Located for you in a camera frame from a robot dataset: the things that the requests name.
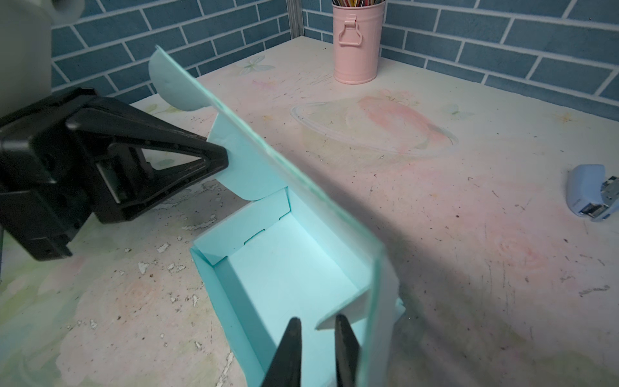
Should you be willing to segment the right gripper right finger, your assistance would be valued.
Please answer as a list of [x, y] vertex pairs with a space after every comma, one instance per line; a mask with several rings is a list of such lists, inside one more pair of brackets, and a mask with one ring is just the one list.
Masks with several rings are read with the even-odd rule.
[[335, 363], [338, 387], [355, 387], [360, 346], [348, 318], [335, 318]]

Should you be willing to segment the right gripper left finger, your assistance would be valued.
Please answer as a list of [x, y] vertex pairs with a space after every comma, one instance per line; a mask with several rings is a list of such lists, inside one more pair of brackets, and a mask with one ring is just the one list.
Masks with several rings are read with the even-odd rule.
[[301, 319], [290, 319], [262, 387], [301, 386], [302, 334]]

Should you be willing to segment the mint green paper box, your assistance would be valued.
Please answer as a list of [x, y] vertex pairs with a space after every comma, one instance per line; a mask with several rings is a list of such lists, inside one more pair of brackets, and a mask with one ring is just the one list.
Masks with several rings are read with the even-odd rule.
[[163, 49], [148, 68], [170, 106], [216, 109], [207, 140], [227, 150], [229, 166], [214, 177], [246, 203], [190, 252], [248, 385], [262, 385], [297, 317], [301, 386], [337, 386], [335, 318], [343, 314], [360, 346], [356, 386], [382, 386], [405, 310], [385, 245]]

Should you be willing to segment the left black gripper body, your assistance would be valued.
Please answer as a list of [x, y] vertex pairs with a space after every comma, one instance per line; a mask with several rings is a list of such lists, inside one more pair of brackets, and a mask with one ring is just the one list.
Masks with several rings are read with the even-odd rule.
[[92, 212], [66, 122], [96, 96], [74, 88], [1, 119], [1, 225], [37, 261], [71, 256]]

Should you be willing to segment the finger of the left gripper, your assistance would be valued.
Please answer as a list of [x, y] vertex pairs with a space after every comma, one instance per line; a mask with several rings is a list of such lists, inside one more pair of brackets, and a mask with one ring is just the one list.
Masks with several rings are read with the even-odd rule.
[[101, 223], [132, 221], [229, 166], [224, 147], [132, 106], [86, 106], [66, 127]]

